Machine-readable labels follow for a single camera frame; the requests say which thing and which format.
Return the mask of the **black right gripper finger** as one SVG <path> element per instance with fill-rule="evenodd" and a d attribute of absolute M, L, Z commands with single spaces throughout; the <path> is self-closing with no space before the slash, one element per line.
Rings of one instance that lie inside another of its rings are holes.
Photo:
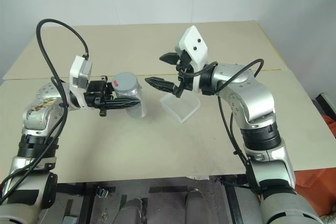
<path fill-rule="evenodd" d="M 180 56 L 176 52 L 168 52 L 160 56 L 159 59 L 170 65 L 176 65 L 180 60 Z"/>
<path fill-rule="evenodd" d="M 147 77 L 145 78 L 145 81 L 157 90 L 167 93 L 174 93 L 175 84 L 173 82 L 166 81 L 159 77 Z"/>

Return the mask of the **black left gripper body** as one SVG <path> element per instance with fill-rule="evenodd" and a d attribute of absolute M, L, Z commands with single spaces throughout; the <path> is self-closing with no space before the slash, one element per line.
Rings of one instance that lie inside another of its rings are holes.
<path fill-rule="evenodd" d="M 100 116 L 107 116 L 107 110 L 104 106 L 105 101 L 113 100 L 113 94 L 106 94 L 106 83 L 108 82 L 107 76 L 101 76 L 100 80 L 92 80 L 89 82 L 84 98 L 89 108 L 99 110 Z"/>

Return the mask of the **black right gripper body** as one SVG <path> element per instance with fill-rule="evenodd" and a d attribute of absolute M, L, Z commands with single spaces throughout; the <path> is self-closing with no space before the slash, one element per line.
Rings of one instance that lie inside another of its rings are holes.
<path fill-rule="evenodd" d="M 193 90 L 193 67 L 191 66 L 191 57 L 186 50 L 183 50 L 179 55 L 179 60 L 176 62 L 176 71 L 178 72 L 178 80 L 180 81 L 180 84 L 175 88 L 173 94 L 177 98 L 180 98 L 184 90 Z"/>

